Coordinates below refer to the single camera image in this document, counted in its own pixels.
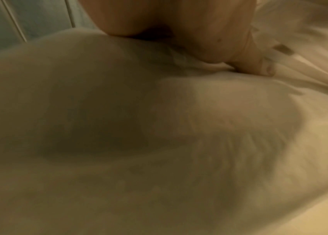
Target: finger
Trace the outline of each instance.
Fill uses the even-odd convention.
[[[262,76],[273,76],[275,74],[274,64],[263,58],[257,48],[251,32],[247,34],[244,47],[237,56],[228,62],[238,72]]]

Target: bare skin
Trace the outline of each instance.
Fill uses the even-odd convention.
[[[173,37],[188,53],[237,71],[273,75],[250,32],[256,0],[79,0],[95,24],[114,36]]]

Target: tiled wall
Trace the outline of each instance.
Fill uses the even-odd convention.
[[[95,28],[77,0],[0,0],[0,50],[71,27]]]

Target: grout line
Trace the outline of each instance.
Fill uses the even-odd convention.
[[[72,28],[75,28],[75,20],[74,20],[74,15],[72,14],[70,2],[69,0],[64,0],[64,2],[66,3],[66,8],[67,8],[68,16],[70,17],[71,26]]]
[[[10,8],[9,4],[6,2],[6,0],[0,0],[0,5],[4,8],[5,12],[7,13],[7,15],[10,18],[10,21],[12,23],[12,25],[14,26],[19,38],[23,41],[23,42],[27,42],[26,36],[24,35],[20,25],[17,22],[17,19],[15,18],[12,9]]]

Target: pillow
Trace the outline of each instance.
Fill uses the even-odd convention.
[[[81,29],[0,53],[0,235],[256,234],[328,193],[328,89],[176,53]]]

